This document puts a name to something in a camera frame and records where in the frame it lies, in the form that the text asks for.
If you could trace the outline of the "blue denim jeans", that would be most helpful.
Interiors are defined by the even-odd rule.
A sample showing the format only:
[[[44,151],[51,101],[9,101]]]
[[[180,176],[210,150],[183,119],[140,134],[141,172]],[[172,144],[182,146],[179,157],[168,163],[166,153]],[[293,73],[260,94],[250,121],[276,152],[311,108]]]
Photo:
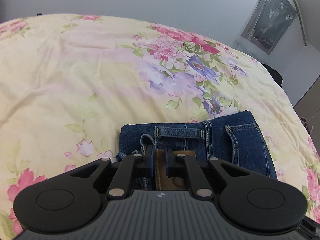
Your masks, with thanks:
[[[276,179],[276,170],[260,127],[249,111],[196,123],[152,123],[125,125],[120,130],[117,161],[132,153],[155,150],[155,176],[158,190],[180,190],[179,178],[165,175],[164,149],[194,156],[205,162],[216,157]]]

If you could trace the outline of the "black clothing pile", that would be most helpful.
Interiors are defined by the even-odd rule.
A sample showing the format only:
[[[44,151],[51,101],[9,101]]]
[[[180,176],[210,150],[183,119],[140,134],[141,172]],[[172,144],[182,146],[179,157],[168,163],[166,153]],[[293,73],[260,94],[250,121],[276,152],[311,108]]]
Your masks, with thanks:
[[[279,87],[282,87],[283,84],[283,77],[272,67],[270,67],[267,64],[263,63],[263,66],[266,68],[266,70],[269,72],[269,74],[272,76],[272,79],[276,82],[276,84]]]

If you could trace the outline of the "beige wardrobe door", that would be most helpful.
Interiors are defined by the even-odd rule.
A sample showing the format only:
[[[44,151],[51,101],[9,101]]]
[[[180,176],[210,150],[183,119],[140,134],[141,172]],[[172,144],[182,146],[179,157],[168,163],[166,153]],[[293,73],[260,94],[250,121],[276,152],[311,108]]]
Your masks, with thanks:
[[[310,133],[313,129],[315,117],[319,114],[319,77],[296,103],[294,110]]]

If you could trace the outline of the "floral yellow bed quilt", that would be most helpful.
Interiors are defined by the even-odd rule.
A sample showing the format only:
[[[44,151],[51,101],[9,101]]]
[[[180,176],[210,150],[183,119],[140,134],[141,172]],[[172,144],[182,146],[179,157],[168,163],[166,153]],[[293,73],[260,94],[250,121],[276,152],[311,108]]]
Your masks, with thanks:
[[[1,24],[1,239],[21,232],[24,188],[114,159],[125,124],[250,111],[280,181],[319,221],[319,157],[289,98],[255,58],[161,24],[91,15]]]

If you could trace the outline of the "grey window curtain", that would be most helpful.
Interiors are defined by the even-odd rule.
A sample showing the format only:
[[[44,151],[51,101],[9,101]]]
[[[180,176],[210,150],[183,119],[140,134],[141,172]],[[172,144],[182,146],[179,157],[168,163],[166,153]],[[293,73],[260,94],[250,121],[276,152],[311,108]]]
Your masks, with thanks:
[[[236,44],[246,51],[256,46],[270,55],[297,15],[288,0],[259,0]]]

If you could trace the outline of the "white pipe on wall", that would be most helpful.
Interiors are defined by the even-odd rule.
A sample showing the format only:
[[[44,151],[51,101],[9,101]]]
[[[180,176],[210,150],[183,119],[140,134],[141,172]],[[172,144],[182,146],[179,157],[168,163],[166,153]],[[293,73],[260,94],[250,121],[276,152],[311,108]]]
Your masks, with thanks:
[[[305,47],[307,47],[308,46],[308,42],[306,40],[306,33],[305,33],[305,28],[304,28],[304,23],[303,23],[302,15],[301,15],[301,12],[300,12],[300,8],[299,8],[297,0],[292,0],[292,1],[293,1],[294,7],[295,7],[295,10],[297,12],[298,19],[299,19],[299,25],[300,25],[300,30],[301,30],[301,33],[302,33],[303,44],[304,44]]]

